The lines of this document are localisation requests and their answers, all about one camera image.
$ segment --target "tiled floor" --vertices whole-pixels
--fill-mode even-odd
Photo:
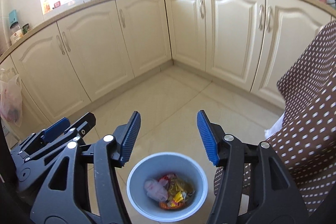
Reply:
[[[255,103],[176,66],[155,75],[94,111],[96,127],[85,137],[87,143],[94,143],[113,133],[118,125],[127,123],[134,110],[141,114],[141,130],[131,159],[124,168],[117,170],[120,189],[132,223],[158,224],[141,216],[132,207],[125,183],[135,164],[144,157],[161,151],[190,156],[205,171],[209,184],[207,199],[194,216],[180,223],[206,223],[215,200],[213,177],[216,167],[208,160],[197,129],[196,114],[201,109],[205,110],[211,122],[220,124],[226,133],[252,144],[264,140],[264,130],[270,128],[279,118]],[[98,214],[93,169],[89,170],[88,175],[92,211]],[[241,211],[246,207],[247,201],[247,197],[244,197]]]

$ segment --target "candy wrapper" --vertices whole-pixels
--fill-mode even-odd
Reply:
[[[155,191],[148,191],[149,185],[153,188],[155,185],[155,189],[160,188],[160,191],[153,194]],[[194,195],[193,186],[173,173],[163,176],[159,179],[159,181],[146,181],[145,189],[147,190],[147,196],[156,201],[159,201],[160,208],[164,210],[176,210],[184,208],[188,205],[188,202]]]

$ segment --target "polka dot fabric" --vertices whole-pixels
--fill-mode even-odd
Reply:
[[[336,21],[326,25],[278,81],[286,102],[283,128],[267,139],[313,213],[336,182]],[[250,166],[243,192],[248,193]],[[222,169],[215,175],[215,194]]]

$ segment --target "kitchen cabinet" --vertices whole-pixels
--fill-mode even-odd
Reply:
[[[31,98],[50,122],[90,103],[65,51],[57,23],[27,39],[11,57]]]
[[[205,71],[204,0],[166,0],[174,60]]]
[[[65,49],[92,101],[134,78],[115,0],[57,22]]]
[[[284,108],[277,81],[330,22],[330,15],[300,0],[266,0],[267,19],[257,74],[251,92]]]
[[[265,0],[205,0],[206,72],[250,91],[263,41]]]
[[[135,76],[171,59],[164,0],[117,0],[117,8]]]
[[[11,56],[8,56],[1,64],[0,69],[8,72],[10,78],[17,74]],[[24,140],[28,135],[39,132],[40,130],[50,126],[50,121],[43,115],[42,111],[37,107],[25,85],[21,83],[22,90],[22,123],[18,127],[15,124],[8,123],[3,120],[6,128],[14,133],[20,140]]]

